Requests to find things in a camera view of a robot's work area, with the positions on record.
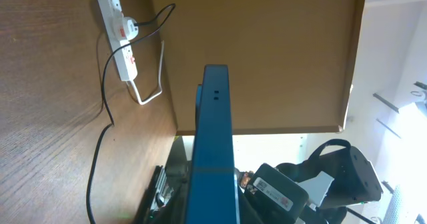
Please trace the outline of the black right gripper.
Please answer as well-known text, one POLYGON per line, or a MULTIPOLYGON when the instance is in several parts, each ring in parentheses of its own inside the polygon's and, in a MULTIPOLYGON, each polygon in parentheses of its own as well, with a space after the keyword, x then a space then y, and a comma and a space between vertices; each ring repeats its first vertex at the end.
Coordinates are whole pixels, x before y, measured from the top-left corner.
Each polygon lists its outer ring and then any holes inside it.
MULTIPOLYGON (((244 189, 249 183, 250 179, 254 176, 253 171, 240 171, 235 168, 234 173, 236 174, 237 184, 238 184, 238 200, 239 200, 239 209, 240 209, 240 223, 263 223, 260 216, 252 208, 246 197, 244 196, 244 189)), ((325 223, 329 224, 341 224, 345 219, 347 214, 347 209, 345 207, 332 208, 327 210, 316 209, 316 211, 305 210, 302 213, 303 221, 308 223, 325 223)))

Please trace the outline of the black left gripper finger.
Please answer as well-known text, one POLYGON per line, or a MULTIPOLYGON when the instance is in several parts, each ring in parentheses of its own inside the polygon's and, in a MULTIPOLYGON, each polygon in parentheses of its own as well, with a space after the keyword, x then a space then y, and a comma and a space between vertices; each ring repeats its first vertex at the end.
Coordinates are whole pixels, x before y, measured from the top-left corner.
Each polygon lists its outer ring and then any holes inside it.
POLYGON ((166 164, 155 167, 134 223, 185 223, 190 164, 183 138, 176 137, 166 164))

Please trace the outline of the blue Galaxy smartphone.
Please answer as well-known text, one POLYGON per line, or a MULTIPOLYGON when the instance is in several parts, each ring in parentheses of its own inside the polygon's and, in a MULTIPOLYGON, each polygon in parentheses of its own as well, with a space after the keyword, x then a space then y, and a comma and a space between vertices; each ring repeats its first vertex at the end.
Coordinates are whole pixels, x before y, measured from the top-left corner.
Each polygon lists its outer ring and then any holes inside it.
POLYGON ((226 65, 205 66, 195 107, 195 137, 184 223, 237 224, 240 214, 226 65))

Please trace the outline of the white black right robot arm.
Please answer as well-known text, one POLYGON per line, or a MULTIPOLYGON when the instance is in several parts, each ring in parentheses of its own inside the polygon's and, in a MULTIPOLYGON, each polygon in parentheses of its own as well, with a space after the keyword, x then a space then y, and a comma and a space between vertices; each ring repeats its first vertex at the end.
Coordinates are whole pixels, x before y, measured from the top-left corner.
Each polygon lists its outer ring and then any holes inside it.
POLYGON ((241 223, 341 223, 351 205, 379 201, 372 163, 349 141, 331 139, 300 164, 236 171, 241 223))

